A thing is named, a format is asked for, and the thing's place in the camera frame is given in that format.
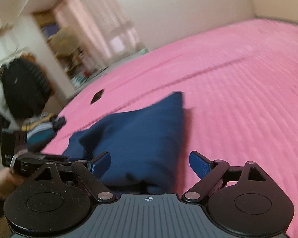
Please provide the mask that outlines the person left hand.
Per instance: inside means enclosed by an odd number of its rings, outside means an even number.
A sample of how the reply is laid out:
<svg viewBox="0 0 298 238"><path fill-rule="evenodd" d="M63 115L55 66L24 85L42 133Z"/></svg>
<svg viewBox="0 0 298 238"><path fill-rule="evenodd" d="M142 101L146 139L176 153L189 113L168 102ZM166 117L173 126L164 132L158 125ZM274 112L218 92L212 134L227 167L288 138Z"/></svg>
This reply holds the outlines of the person left hand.
<svg viewBox="0 0 298 238"><path fill-rule="evenodd" d="M26 178L18 175L11 168L0 170L0 199L5 200L17 187L25 182Z"/></svg>

